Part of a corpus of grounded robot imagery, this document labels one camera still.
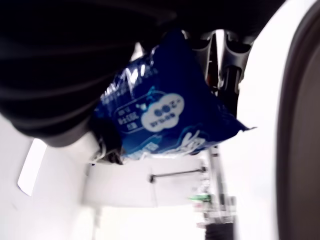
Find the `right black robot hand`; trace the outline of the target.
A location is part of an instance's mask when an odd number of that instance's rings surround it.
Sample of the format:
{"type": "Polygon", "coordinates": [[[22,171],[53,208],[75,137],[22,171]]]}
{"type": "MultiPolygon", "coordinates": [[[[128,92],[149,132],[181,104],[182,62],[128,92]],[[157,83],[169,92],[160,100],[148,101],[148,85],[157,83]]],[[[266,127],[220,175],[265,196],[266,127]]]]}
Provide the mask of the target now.
{"type": "Polygon", "coordinates": [[[281,0],[3,0],[0,112],[93,161],[195,155],[247,128],[239,84],[281,0]]]}

